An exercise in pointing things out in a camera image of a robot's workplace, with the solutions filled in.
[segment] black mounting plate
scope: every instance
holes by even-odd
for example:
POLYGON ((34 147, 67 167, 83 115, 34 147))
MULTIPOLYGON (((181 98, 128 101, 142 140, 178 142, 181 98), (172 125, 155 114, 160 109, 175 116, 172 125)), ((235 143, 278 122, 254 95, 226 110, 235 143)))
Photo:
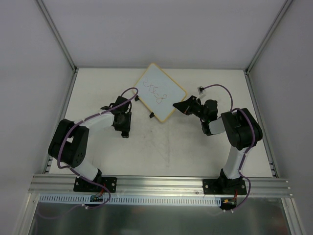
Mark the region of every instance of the black mounting plate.
MULTIPOLYGON (((110 191, 110 193, 114 193, 116 191, 116 183, 117 178, 116 177, 101 177, 101 184, 104 184, 104 186, 110 191)), ((100 192, 101 187, 93 185, 91 183, 88 183, 87 181, 76 178, 75 184, 74 184, 74 192, 100 192)))
POLYGON ((216 183, 216 179, 202 180, 202 188, 203 193, 205 195, 208 194, 233 195, 235 194, 235 190, 237 191, 237 195, 246 195, 246 183, 243 179, 241 179, 240 183, 236 187, 224 189, 221 189, 220 187, 215 187, 214 183, 216 183))

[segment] black clamp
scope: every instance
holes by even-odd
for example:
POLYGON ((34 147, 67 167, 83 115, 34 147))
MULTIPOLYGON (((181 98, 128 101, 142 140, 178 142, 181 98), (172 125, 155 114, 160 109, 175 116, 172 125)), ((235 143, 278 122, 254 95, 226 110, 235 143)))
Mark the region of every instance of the black clamp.
POLYGON ((237 192, 238 195, 246 195, 246 183, 242 177, 237 179, 228 179, 223 171, 217 179, 204 179, 202 180, 203 193, 219 194, 219 195, 232 195, 237 192))
POLYGON ((194 114, 199 117, 203 133, 207 136, 212 135, 209 123, 217 119, 218 109, 216 100, 209 99, 204 104, 201 104, 201 100, 192 95, 187 100, 175 103, 173 106, 185 115, 194 114))
MULTIPOLYGON (((140 100, 139 96, 137 96, 137 95, 136 95, 136 97, 134 99, 135 99, 135 101, 140 100)), ((152 113, 150 113, 149 118, 153 118, 153 117, 155 117, 155 114, 152 112, 152 113)))
MULTIPOLYGON (((109 106, 104 106, 102 110, 108 110, 113 108, 123 102, 127 101, 126 98, 119 96, 115 103, 111 103, 109 106)), ((121 136, 123 138, 129 137, 129 132, 131 130, 131 118, 132 118, 132 103, 128 102, 121 107, 112 110, 111 113, 114 114, 113 127, 115 131, 121 131, 121 136)))
MULTIPOLYGON (((116 192, 116 184, 117 178, 116 177, 101 177, 100 180, 97 181, 98 184, 105 186, 110 193, 116 192)), ((100 192, 102 187, 90 184, 89 182, 81 179, 76 178, 73 191, 74 192, 100 192)))

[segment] robotic arm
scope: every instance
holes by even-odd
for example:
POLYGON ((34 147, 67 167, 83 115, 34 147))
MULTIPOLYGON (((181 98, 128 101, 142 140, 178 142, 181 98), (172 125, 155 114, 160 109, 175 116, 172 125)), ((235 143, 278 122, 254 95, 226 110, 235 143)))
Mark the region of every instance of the robotic arm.
MULTIPOLYGON (((108 110, 126 101, 126 98, 119 96, 115 103, 104 106, 101 110, 108 110)), ((116 131, 122 132, 123 138, 128 138, 131 127, 131 107, 131 102, 127 102, 111 112, 98 115, 78 125, 70 134, 64 145, 61 154, 61 162, 69 165, 86 179, 102 184, 102 172, 85 159, 88 137, 102 128, 113 126, 116 131)), ((48 149, 50 156, 58 159, 61 144, 66 134, 74 125, 74 121, 67 119, 60 121, 48 149)))
MULTIPOLYGON (((203 87, 199 87, 198 90, 201 93, 203 87)), ((185 115, 194 114, 199 117, 202 131, 207 136, 225 131, 231 144, 227 162, 221 169, 219 178, 206 185, 204 193, 233 194, 237 191, 238 194, 246 194, 245 182, 239 170, 245 164, 245 151, 251 147, 253 139, 253 146, 262 139, 262 130, 249 110, 243 108, 241 111, 222 113, 217 119, 217 101, 207 100, 202 105, 200 99, 193 95, 186 101, 175 103, 173 106, 185 115)))

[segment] white panel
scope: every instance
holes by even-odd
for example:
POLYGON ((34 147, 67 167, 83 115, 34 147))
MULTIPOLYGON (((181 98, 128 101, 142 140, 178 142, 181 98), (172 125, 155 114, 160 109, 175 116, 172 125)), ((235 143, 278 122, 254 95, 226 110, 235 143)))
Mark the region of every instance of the white panel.
POLYGON ((251 78, 281 177, 289 178, 306 231, 313 231, 313 2, 296 0, 251 78))
POLYGON ((45 0, 79 66, 246 68, 285 0, 45 0))
MULTIPOLYGON (((79 69, 66 118, 87 117, 110 104, 133 86, 144 69, 79 69)), ((186 89, 198 95, 198 86, 220 83, 233 95, 234 107, 246 107, 255 117, 243 71, 164 70, 186 89)), ((129 91, 124 96, 131 97, 129 91)), ((218 101, 219 114, 230 109, 228 93, 221 87, 207 89, 204 100, 218 101)), ((219 176, 230 150, 226 133, 206 136, 198 117, 175 111, 166 122, 149 118, 150 111, 140 102, 132 104, 130 137, 122 138, 114 128, 89 137, 86 158, 107 175, 219 176)), ((56 160, 50 173, 71 173, 58 169, 56 160)), ((249 154, 243 173, 249 177, 271 177, 263 141, 249 154)))
POLYGON ((151 64, 135 85, 138 97, 161 122, 174 112, 173 104, 181 102, 187 96, 174 80, 156 64, 151 64))
MULTIPOLYGON (((94 195, 84 194, 53 194, 41 193, 40 202, 46 203, 66 203, 66 204, 100 204, 108 199, 105 194, 99 197, 99 202, 90 202, 94 195)), ((111 195, 111 200, 107 202, 108 205, 150 205, 150 206, 198 206, 198 207, 220 207, 220 197, 174 197, 174 196, 129 196, 129 195, 111 195)))
POLYGON ((71 69, 34 0, 0 1, 0 234, 45 161, 71 69))

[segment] white tabletop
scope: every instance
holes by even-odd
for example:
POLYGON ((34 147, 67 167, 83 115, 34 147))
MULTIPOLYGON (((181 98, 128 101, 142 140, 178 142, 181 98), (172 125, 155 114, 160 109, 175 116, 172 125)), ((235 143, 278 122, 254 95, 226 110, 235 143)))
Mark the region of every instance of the white tabletop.
MULTIPOLYGON (((100 107, 115 102, 117 96, 133 86, 145 69, 79 69, 66 118, 83 119, 100 107)), ((198 86, 219 83, 226 86, 234 107, 248 108, 256 118, 243 71, 240 70, 164 70, 190 95, 198 86)), ((209 88, 203 101, 218 102, 219 114, 230 109, 228 93, 220 87, 209 88)), ((206 136, 196 116, 175 111, 165 123, 149 118, 150 111, 133 102, 130 137, 124 139, 113 127, 89 137, 86 158, 108 175, 219 176, 230 150, 226 133, 206 136)), ((53 160, 50 173, 60 170, 53 160)), ((244 175, 272 177, 263 141, 249 153, 244 175)))

